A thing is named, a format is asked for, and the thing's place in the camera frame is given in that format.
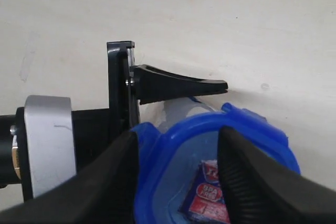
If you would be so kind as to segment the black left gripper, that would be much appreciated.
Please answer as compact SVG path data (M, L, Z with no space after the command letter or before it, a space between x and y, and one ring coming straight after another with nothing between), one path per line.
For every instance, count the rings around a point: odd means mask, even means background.
M107 43L109 107L72 111L77 171L92 163L121 133L139 124L137 100L143 105L228 90L224 80L191 78L150 65L134 66L134 48L132 41Z

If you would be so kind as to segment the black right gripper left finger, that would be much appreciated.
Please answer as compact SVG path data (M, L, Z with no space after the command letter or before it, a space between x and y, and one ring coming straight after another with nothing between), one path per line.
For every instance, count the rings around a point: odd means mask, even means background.
M138 136L127 131L78 175L1 212L1 223L134 223Z

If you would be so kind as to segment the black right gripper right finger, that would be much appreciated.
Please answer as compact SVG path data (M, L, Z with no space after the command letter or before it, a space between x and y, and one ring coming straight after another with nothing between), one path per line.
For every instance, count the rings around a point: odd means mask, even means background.
M234 128L217 144L218 178L231 223L335 223L335 191L291 171Z

